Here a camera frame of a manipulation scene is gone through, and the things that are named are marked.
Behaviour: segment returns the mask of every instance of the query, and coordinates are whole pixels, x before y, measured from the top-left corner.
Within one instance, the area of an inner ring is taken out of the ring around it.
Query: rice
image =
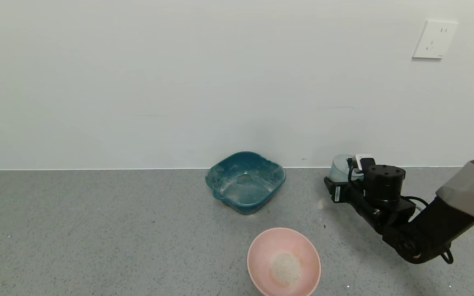
[[[273,259],[272,273],[279,283],[291,285],[297,282],[301,275],[299,260],[289,253],[279,254]]]

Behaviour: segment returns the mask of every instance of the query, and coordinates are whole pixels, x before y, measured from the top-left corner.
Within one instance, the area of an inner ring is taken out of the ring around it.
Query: pink bowl
[[[279,283],[271,264],[282,253],[294,255],[301,267],[298,281]],[[321,261],[314,245],[303,234],[289,228],[271,228],[259,234],[248,250],[248,272],[257,289],[265,296],[308,296],[321,277]]]

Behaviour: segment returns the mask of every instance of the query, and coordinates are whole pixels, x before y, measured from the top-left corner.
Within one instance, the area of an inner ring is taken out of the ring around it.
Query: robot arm
[[[346,178],[337,177],[334,163],[324,180],[333,202],[351,204],[405,260],[421,264],[440,255],[453,263],[451,242],[474,225],[474,160],[438,189],[431,204],[401,195],[403,169],[376,165],[370,154],[345,161]],[[352,180],[353,172],[362,178]],[[411,220],[416,207],[412,200],[427,206]]]

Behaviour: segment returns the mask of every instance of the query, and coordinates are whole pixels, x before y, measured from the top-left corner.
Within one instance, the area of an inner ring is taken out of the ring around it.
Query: bowl
[[[245,215],[264,206],[286,179],[282,166],[254,152],[238,152],[206,174],[213,197]]]
[[[259,234],[248,249],[248,272],[265,296],[308,296],[317,288],[321,261],[314,245],[289,228]]]

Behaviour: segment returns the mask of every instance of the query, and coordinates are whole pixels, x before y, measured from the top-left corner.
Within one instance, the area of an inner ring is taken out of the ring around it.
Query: label sticker
[[[335,192],[335,195],[334,195],[334,201],[335,202],[339,202],[339,193],[341,191],[341,187],[339,186],[336,186],[336,192]]]

